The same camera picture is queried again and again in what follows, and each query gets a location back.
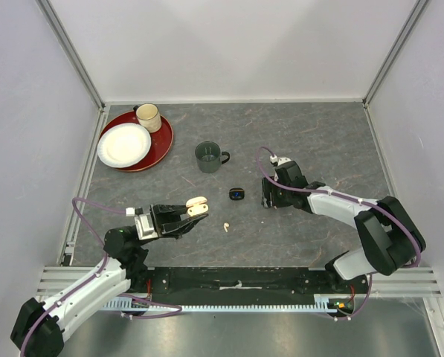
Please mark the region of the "white earbud charging case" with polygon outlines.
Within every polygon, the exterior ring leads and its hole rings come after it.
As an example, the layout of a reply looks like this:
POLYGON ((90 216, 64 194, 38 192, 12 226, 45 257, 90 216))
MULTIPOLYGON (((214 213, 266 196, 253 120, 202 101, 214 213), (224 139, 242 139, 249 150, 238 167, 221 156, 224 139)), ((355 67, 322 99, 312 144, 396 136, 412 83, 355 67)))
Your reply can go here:
POLYGON ((190 217, 202 215, 209 210, 207 199, 204 196, 189 199, 185 206, 187 208, 187 215, 190 217))

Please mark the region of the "black glossy charging case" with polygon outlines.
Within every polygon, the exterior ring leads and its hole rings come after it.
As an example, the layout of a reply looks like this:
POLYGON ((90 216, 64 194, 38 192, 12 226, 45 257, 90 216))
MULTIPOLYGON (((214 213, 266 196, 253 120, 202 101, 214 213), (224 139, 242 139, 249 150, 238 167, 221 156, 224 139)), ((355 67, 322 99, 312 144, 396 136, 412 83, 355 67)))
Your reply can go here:
POLYGON ((230 200, 239 201, 245 198, 245 191, 241 187, 233 187, 229 190, 228 195, 230 200))

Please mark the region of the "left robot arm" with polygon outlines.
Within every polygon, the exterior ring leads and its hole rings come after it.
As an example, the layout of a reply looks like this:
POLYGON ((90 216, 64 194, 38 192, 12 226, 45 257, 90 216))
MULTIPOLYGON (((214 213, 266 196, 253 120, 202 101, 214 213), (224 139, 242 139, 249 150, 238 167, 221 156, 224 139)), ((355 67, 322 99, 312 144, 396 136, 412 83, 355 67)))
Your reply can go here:
POLYGON ((118 213, 132 217, 135 224, 112 228, 97 238, 104 256, 89 273, 43 302, 32 297, 22 305, 10 334, 21 356, 58 356, 76 329, 112 298, 144 289, 149 269, 143 246, 161 238, 182 238, 208 216, 208 204, 199 196, 183 205, 118 213))

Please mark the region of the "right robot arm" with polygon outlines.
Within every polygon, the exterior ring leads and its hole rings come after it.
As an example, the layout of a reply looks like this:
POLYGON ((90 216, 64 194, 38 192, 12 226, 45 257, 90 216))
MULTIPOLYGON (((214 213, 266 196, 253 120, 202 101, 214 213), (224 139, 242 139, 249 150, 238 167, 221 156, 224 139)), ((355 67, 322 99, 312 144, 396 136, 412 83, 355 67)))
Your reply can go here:
POLYGON ((265 208, 294 207, 327 216, 357 230, 361 247, 345 252, 326 264, 325 286, 344 291, 351 280, 369 273, 389 276, 399 268, 415 266, 426 242, 403 208, 392 196, 381 200, 347 195, 322 182, 309 183, 290 158, 270 157, 274 175, 262 179, 265 208))

